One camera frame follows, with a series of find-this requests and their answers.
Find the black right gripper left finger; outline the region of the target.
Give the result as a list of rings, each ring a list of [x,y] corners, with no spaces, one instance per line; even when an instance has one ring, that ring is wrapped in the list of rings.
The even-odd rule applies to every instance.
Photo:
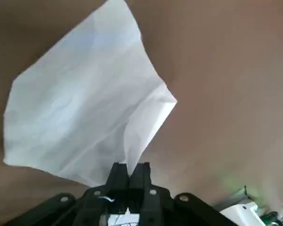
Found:
[[[98,226],[101,215],[114,201],[109,193],[116,188],[125,191],[129,181],[127,165],[113,163],[106,183],[89,188],[80,198],[59,193],[27,212],[9,220],[6,226]]]

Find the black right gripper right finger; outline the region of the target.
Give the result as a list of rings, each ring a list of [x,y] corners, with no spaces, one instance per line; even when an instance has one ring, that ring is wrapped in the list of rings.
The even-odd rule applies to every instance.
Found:
[[[232,226],[233,221],[191,193],[172,198],[152,184],[150,164],[139,163],[129,178],[129,210],[139,214],[139,226]]]

